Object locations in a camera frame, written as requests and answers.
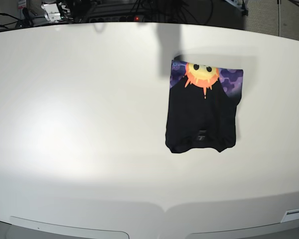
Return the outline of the black T-shirt with sun print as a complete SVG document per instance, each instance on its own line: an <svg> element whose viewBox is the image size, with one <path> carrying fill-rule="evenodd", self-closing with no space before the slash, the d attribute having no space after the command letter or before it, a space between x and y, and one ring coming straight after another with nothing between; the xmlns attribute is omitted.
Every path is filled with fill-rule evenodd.
<svg viewBox="0 0 299 239"><path fill-rule="evenodd" d="M172 153L235 146L243 75L242 69L172 61L165 132Z"/></svg>

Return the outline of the thin metal pole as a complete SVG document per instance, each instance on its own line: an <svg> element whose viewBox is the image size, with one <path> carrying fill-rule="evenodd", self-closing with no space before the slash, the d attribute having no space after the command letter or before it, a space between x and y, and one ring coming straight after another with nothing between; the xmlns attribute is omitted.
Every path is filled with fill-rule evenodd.
<svg viewBox="0 0 299 239"><path fill-rule="evenodd" d="M282 30L282 24L281 24L281 0L277 0L277 4L278 4L278 36L281 36Z"/></svg>

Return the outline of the black power strip red switch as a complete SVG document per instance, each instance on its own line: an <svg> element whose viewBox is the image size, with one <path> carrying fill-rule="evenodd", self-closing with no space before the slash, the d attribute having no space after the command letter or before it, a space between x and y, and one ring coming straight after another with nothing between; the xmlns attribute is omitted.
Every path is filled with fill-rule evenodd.
<svg viewBox="0 0 299 239"><path fill-rule="evenodd" d="M109 15L109 16L92 16L87 18L86 22L141 22L143 17L139 15Z"/></svg>

